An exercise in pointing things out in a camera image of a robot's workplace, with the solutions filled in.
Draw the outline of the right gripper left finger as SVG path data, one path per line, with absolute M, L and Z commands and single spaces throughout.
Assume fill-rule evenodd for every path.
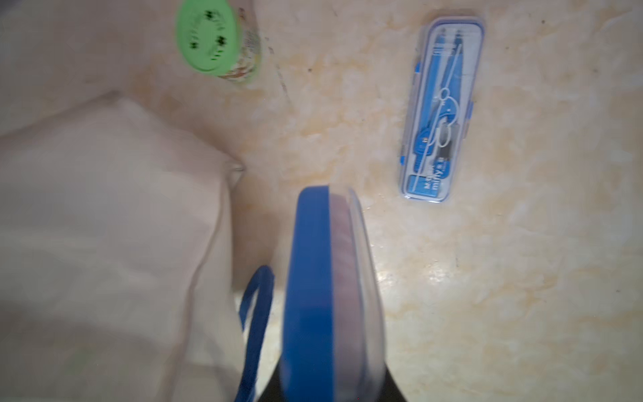
M 281 402 L 281 377 L 280 367 L 276 366 L 271 375 L 271 378 L 264 388 L 261 396 L 257 399 L 258 402 Z

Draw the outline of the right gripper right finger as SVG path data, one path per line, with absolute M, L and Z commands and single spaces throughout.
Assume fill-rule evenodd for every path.
M 383 381 L 383 402 L 406 402 L 405 396 L 395 382 L 388 368 Z

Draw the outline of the blue plastic pencil case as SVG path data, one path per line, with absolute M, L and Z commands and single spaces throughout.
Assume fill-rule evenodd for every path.
M 336 184 L 303 189 L 282 330 L 286 400 L 377 400 L 385 348 L 380 293 L 357 195 Z

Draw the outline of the white canvas cartoon bag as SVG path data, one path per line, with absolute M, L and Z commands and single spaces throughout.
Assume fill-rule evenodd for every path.
M 2 400 L 233 400 L 243 172 L 117 93 L 2 136 Z

